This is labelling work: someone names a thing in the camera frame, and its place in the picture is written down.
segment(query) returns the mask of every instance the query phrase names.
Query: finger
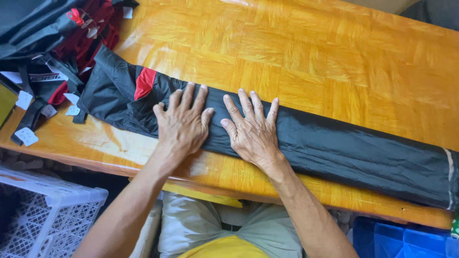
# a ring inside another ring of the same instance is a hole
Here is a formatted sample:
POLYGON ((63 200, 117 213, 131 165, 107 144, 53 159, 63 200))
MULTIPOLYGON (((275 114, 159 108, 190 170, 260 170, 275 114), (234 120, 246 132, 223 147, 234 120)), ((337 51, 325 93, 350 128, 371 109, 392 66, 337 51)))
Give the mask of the finger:
POLYGON ((253 115, 252 103, 250 103, 249 97, 244 89, 237 91, 239 100, 241 101, 242 111, 246 117, 253 115))
POLYGON ((207 85, 203 84, 199 88, 198 95, 196 96, 195 102, 193 103, 192 109, 201 112, 202 108, 204 107, 204 103, 206 102, 206 96, 207 93, 209 92, 209 88, 207 85))
POLYGON ((237 122, 243 119, 241 112, 239 112, 239 109, 234 105, 233 100, 228 94, 223 96, 223 102, 225 103, 226 109, 228 110, 228 113, 233 121, 237 122))
POLYGON ((204 112, 201 114, 201 123, 205 127, 209 126, 210 119, 212 118, 213 115, 213 107, 208 107, 204 112))
POLYGON ((255 116, 259 118, 264 118, 263 104, 261 103, 260 97, 253 90, 250 92, 250 97, 252 98, 253 111, 255 112, 255 116))
POLYGON ((182 101, 180 102, 180 107, 184 110, 190 109, 191 101, 193 101, 193 94, 195 92, 195 83, 189 82, 186 85, 185 92, 182 95, 182 101))
POLYGON ((161 118, 164 115, 164 103, 159 102, 153 106, 153 112, 157 118, 161 118))
POLYGON ((174 110, 176 109, 179 104, 180 104, 180 98, 183 94, 183 91, 182 89, 177 89, 176 91, 174 91, 170 97, 169 97, 169 108, 168 108, 168 111, 169 110, 174 110))
POLYGON ((225 118, 225 119, 222 119, 220 121, 220 124, 223 126, 223 128, 225 128, 225 130, 228 133, 229 138, 231 139, 231 141, 236 140, 237 129, 236 129, 236 125, 233 123, 233 121, 225 118))
POLYGON ((271 124, 276 123, 277 112, 279 110, 279 98, 275 98, 273 103, 271 103, 271 108, 269 109, 268 118, 266 120, 271 124))

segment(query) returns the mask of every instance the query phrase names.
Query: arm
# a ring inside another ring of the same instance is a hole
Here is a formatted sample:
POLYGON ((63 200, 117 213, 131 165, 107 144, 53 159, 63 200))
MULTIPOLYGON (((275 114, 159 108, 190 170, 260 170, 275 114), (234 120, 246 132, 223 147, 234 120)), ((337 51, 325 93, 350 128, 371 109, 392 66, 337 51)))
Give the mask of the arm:
POLYGON ((185 157, 199 150, 208 136, 213 109, 202 112, 207 86, 201 86, 190 108, 194 87, 194 83, 188 83, 184 93, 177 90, 171 94, 166 112, 164 103, 153 107, 159 126, 156 149, 134 180, 99 217, 73 257, 113 258, 131 254, 166 179, 185 157))
POLYGON ((271 180, 297 230, 308 257, 358 257, 351 243, 328 211, 293 172, 277 145, 276 117, 279 99, 271 104, 268 117, 258 95, 250 92, 252 104, 243 89, 238 91, 245 118, 229 95, 223 101, 234 122, 221 124, 231 138, 231 147, 244 160, 257 165, 271 180))

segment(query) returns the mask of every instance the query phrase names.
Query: forearm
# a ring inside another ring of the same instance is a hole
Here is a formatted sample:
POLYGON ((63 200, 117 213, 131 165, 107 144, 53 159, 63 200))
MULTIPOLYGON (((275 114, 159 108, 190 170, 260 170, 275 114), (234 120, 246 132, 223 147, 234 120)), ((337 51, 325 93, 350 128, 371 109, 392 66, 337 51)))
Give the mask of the forearm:
POLYGON ((308 257, 357 257, 325 207, 309 191, 282 156, 267 171, 297 230, 308 257))
POLYGON ((73 257, 128 257, 174 160, 155 151, 144 168, 115 198, 84 238, 73 257))

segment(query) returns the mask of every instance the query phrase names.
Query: yellow shirt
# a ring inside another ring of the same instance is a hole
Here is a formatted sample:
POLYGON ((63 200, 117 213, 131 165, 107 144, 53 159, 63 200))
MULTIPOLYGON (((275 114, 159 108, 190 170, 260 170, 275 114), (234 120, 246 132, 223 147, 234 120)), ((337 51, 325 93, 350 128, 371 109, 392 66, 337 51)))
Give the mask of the yellow shirt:
POLYGON ((209 257, 269 258, 260 248, 235 235, 215 239, 179 256, 179 258, 209 257))

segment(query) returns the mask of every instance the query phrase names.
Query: white plastic crate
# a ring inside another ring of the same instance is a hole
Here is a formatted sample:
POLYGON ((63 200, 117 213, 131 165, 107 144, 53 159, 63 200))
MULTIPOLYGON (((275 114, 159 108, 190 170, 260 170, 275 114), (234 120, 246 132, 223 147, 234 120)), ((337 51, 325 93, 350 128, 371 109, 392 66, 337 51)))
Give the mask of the white plastic crate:
POLYGON ((105 189, 2 166, 0 191, 21 197, 0 258, 71 257, 108 196, 105 189))

